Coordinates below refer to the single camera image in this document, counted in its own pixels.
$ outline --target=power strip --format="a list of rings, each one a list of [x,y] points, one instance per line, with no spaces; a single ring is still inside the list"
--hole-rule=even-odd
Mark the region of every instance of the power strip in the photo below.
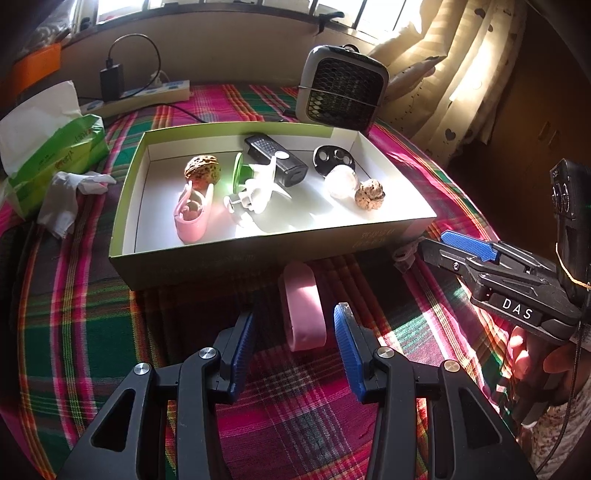
[[[122,96],[128,96],[137,92],[139,89],[129,90],[123,93]],[[188,80],[179,82],[163,83],[161,87],[149,88],[133,97],[125,100],[116,100],[114,102],[103,102],[102,100],[95,100],[80,107],[82,115],[92,113],[103,118],[119,115],[121,113],[132,112],[139,108],[154,105],[155,103],[174,103],[184,102],[189,99],[191,95],[190,83]]]

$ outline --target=pink silicone strap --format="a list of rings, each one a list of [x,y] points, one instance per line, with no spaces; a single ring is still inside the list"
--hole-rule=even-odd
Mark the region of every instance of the pink silicone strap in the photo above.
[[[195,211],[189,211],[187,202],[191,198],[191,193],[196,194],[201,200],[201,208]],[[185,185],[183,195],[174,209],[174,224],[177,228],[178,237],[183,243],[190,244],[201,240],[207,230],[207,222],[212,212],[213,203],[213,184],[207,187],[205,197],[193,191],[193,182]]]
[[[326,343],[326,324],[312,269],[301,262],[288,264],[279,279],[287,344],[292,352]]]

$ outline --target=orange box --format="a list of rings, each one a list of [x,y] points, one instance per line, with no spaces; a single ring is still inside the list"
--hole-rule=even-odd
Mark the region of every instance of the orange box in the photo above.
[[[16,62],[0,84],[0,103],[11,106],[17,96],[61,67],[61,44],[54,43]]]

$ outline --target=bed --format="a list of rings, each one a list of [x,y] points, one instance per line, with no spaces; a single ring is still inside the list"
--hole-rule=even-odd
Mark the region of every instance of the bed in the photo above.
[[[215,85],[192,88],[178,106],[204,121],[279,121],[297,90]],[[131,292],[108,260],[111,228],[127,168],[142,133],[193,123],[168,106],[121,117],[108,128],[111,154],[96,171],[117,185],[80,199],[73,235],[58,241],[35,227],[22,288],[13,302],[18,342],[22,447],[47,479],[118,383],[138,362],[182,362],[235,321],[241,304],[256,305],[259,338],[245,390],[218,408],[223,454],[235,480],[363,478],[376,407],[350,392],[334,331],[327,345],[291,353],[282,329],[277,270],[223,281]],[[466,195],[404,137],[376,124],[369,139],[413,182],[437,213],[425,235],[447,229],[481,239],[494,231]],[[17,223],[0,212],[0,232]],[[401,274],[385,248],[310,263],[330,316],[346,301],[384,345],[413,361],[455,359],[509,422],[508,323],[473,307],[455,276],[417,260]],[[175,406],[170,404],[166,455],[174,470]],[[417,471],[426,478],[426,406],[417,402]]]

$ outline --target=white curtain with hearts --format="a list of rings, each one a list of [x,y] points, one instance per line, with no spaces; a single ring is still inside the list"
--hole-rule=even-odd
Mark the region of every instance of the white curtain with hearts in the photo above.
[[[390,73],[379,117],[440,166],[488,142],[525,30],[524,0],[408,0],[369,54]]]

